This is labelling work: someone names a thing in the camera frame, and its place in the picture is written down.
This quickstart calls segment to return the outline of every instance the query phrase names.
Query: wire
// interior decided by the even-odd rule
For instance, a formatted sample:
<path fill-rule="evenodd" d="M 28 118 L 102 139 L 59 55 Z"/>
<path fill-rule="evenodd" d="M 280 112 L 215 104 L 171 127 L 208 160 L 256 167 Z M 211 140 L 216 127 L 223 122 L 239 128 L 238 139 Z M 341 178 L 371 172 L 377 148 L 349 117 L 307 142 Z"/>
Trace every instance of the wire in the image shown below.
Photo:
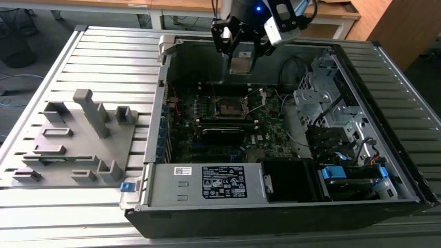
<path fill-rule="evenodd" d="M 27 78 L 27 77 L 30 77 L 30 78 L 39 78 L 42 81 L 44 80 L 44 77 L 42 77 L 42 76 L 39 76 L 39 75 L 34 75 L 34 74 L 18 74 L 18 75 L 11 75 L 11 74 L 7 74 L 7 73 L 4 73 L 4 72 L 2 72 L 0 71 L 0 74 L 3 74 L 3 75 L 7 75 L 4 78 L 2 78 L 0 79 L 0 81 L 2 80 L 4 80 L 4 79 L 8 79 L 8 78 L 11 78 L 11 77 L 15 77 L 15 76 L 18 76 L 18 77 L 24 77 L 24 78 Z"/>
<path fill-rule="evenodd" d="M 179 16 L 175 15 L 175 18 L 179 19 L 179 20 L 186 20 L 187 17 L 183 17 L 183 18 L 179 18 Z"/>
<path fill-rule="evenodd" d="M 305 146 L 305 147 L 308 147 L 308 148 L 312 148 L 312 146 L 308 146 L 308 145 L 300 143 L 300 142 L 299 142 L 299 141 L 291 136 L 291 134 L 290 134 L 288 131 L 287 131 L 287 135 L 288 135 L 290 139 L 291 139 L 292 141 L 295 141 L 299 145 Z"/>
<path fill-rule="evenodd" d="M 365 143 L 367 143 L 369 140 L 373 140 L 373 137 L 365 137 L 365 139 L 361 141 L 361 144 L 360 144 L 360 146 L 359 146 L 359 148 L 357 148 L 356 156 L 353 157 L 353 163 L 352 163 L 352 166 L 357 166 L 357 162 L 359 162 L 359 157 L 360 157 L 361 150 L 363 150 L 363 148 L 364 148 Z"/>
<path fill-rule="evenodd" d="M 27 104 L 23 104 L 23 105 L 8 105 L 8 104 L 4 104 L 4 103 L 0 103 L 2 106 L 4 107 L 24 107 L 27 106 Z"/>
<path fill-rule="evenodd" d="M 313 5 L 315 5 L 315 12 L 312 13 L 311 22 L 312 22 L 312 20 L 315 20 L 316 15 L 317 15 L 317 12 L 319 12 L 317 0 L 312 0 L 312 3 L 313 3 Z"/>
<path fill-rule="evenodd" d="M 215 0 L 212 0 L 212 8 L 214 8 L 215 18 L 218 18 L 218 0 L 216 0 L 216 7 L 215 7 Z"/>
<path fill-rule="evenodd" d="M 376 151 L 375 156 L 369 159 L 367 165 L 373 165 L 373 162 L 380 158 L 380 151 L 377 150 L 377 148 L 375 148 L 375 145 L 372 145 L 372 150 Z"/>
<path fill-rule="evenodd" d="M 196 21 L 194 22 L 194 24 L 188 27 L 184 23 L 180 23 L 180 22 L 178 22 L 178 25 L 183 25 L 184 27 L 186 27 L 186 30 L 188 30 L 190 28 L 192 28 L 195 25 L 196 25 L 196 23 L 198 23 L 198 21 L 199 21 L 199 19 L 200 19 L 200 17 L 198 17 L 196 18 Z"/>
<path fill-rule="evenodd" d="M 282 114 L 284 113 L 284 105 L 286 105 L 286 100 L 287 100 L 288 97 L 295 97 L 295 96 L 294 95 L 286 95 L 286 97 L 283 99 L 283 105 L 280 106 L 280 113 Z"/>
<path fill-rule="evenodd" d="M 308 70 L 307 62 L 298 55 L 294 55 L 294 56 L 291 56 L 290 58 L 286 59 L 286 61 L 283 62 L 283 65 L 280 67 L 280 71 L 279 71 L 279 85 L 278 85 L 278 87 L 284 84 L 284 70 L 286 70 L 286 67 L 287 67 L 287 64 L 288 64 L 290 61 L 295 61 L 296 62 L 296 65 L 298 65 L 298 68 L 299 68 L 299 72 L 300 72 L 299 61 L 304 64 L 305 75 L 303 77 L 303 80 L 308 77 L 308 71 L 309 70 Z"/>
<path fill-rule="evenodd" d="M 315 126 L 319 122 L 319 120 L 329 113 L 329 111 L 333 110 L 333 108 L 337 106 L 337 104 L 340 103 L 340 101 L 344 99 L 344 96 L 340 95 L 339 98 L 333 101 L 333 103 L 329 105 L 329 107 L 327 108 L 327 110 L 317 116 L 315 122 L 312 123 L 312 125 Z"/>
<path fill-rule="evenodd" d="M 196 25 L 196 22 L 199 21 L 199 19 L 200 19 L 200 17 L 196 18 L 196 21 L 195 21 L 194 25 L 190 28 L 192 28 Z"/>

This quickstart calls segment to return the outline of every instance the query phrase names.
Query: table leg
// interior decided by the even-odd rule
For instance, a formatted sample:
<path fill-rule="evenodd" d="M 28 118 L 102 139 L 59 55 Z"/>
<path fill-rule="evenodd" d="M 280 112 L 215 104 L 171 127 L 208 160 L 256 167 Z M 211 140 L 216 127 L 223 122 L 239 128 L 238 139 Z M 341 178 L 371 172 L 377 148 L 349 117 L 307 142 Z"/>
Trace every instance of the table leg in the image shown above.
<path fill-rule="evenodd" d="M 163 11 L 159 9 L 151 9 L 150 14 L 152 18 L 152 29 L 164 29 Z"/>
<path fill-rule="evenodd" d="M 344 19 L 332 38 L 336 40 L 344 40 L 347 38 L 353 23 L 353 19 Z"/>
<path fill-rule="evenodd" d="M 62 10 L 51 10 L 52 16 L 56 20 L 62 20 Z"/>

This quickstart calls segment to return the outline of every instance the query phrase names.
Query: black cable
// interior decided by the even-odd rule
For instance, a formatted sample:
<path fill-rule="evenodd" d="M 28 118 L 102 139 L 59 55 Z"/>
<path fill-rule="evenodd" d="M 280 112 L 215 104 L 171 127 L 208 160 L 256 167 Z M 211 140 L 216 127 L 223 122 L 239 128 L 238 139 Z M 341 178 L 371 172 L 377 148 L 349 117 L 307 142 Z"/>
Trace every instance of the black cable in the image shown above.
<path fill-rule="evenodd" d="M 311 22 L 312 22 L 312 20 L 315 20 L 317 12 L 319 12 L 317 0 L 312 0 L 312 3 L 315 5 L 315 12 L 312 13 Z"/>
<path fill-rule="evenodd" d="M 215 18 L 218 18 L 218 8 L 215 8 L 215 0 L 212 0 L 212 8 L 214 8 Z"/>
<path fill-rule="evenodd" d="M 333 101 L 333 103 L 329 105 L 329 107 L 327 108 L 327 110 L 317 116 L 315 122 L 312 123 L 312 125 L 315 126 L 319 122 L 319 120 L 329 113 L 329 111 L 333 110 L 333 108 L 337 106 L 337 104 L 340 103 L 340 101 L 344 99 L 344 96 L 340 95 L 340 97 Z"/>
<path fill-rule="evenodd" d="M 307 66 L 307 62 L 304 61 L 303 58 L 300 58 L 298 55 L 294 55 L 291 56 L 290 58 L 286 59 L 286 61 L 283 62 L 283 65 L 280 67 L 280 71 L 279 71 L 279 85 L 282 85 L 284 83 L 284 70 L 286 70 L 286 67 L 287 67 L 287 64 L 290 61 L 295 61 L 296 62 L 296 65 L 298 65 L 298 68 L 299 68 L 299 72 L 302 70 L 300 68 L 300 64 L 299 64 L 299 61 L 303 62 L 304 64 L 304 67 L 305 67 L 305 73 L 308 73 L 308 66 Z"/>
<path fill-rule="evenodd" d="M 196 18 L 196 21 L 194 22 L 194 25 L 190 28 L 192 28 L 196 25 L 198 21 L 199 21 L 199 17 Z"/>
<path fill-rule="evenodd" d="M 359 162 L 359 157 L 360 157 L 361 150 L 364 148 L 365 142 L 368 142 L 369 140 L 373 140 L 373 138 L 372 137 L 365 137 L 365 139 L 361 141 L 361 144 L 360 144 L 360 146 L 357 148 L 356 156 L 353 157 L 352 166 L 357 166 L 357 162 Z"/>

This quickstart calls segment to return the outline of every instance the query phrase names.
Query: blue latch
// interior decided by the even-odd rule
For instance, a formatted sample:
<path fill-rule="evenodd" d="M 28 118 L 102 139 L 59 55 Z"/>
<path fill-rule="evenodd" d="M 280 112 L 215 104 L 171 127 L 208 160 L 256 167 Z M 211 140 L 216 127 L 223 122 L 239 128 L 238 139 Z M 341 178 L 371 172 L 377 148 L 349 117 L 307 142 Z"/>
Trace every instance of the blue latch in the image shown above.
<path fill-rule="evenodd" d="M 341 158 L 341 160 L 348 160 L 348 157 L 345 155 L 341 154 L 341 152 L 335 151 L 335 154 L 337 154 L 337 156 Z"/>
<path fill-rule="evenodd" d="M 123 182 L 120 190 L 124 193 L 135 192 L 136 191 L 136 183 L 135 182 Z"/>
<path fill-rule="evenodd" d="M 324 179 L 347 178 L 347 173 L 343 166 L 327 166 L 323 169 Z"/>
<path fill-rule="evenodd" d="M 387 177 L 389 175 L 387 168 L 380 167 L 380 173 L 383 177 Z"/>

